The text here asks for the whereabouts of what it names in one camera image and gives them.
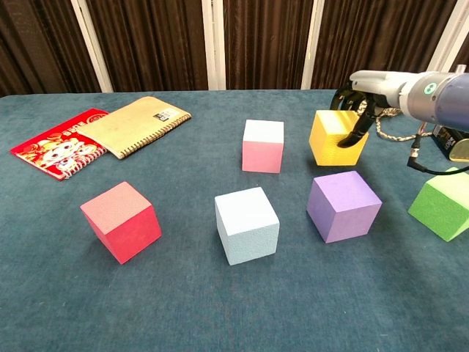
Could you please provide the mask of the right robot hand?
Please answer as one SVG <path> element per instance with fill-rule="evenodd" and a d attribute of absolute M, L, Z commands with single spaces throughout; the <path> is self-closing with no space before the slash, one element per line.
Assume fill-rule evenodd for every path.
<path fill-rule="evenodd" d="M 330 103 L 331 110 L 357 111 L 362 102 L 366 109 L 352 131 L 338 142 L 340 148 L 356 145 L 387 108 L 399 107 L 399 93 L 410 80 L 410 73 L 379 70 L 359 70 L 337 89 Z"/>

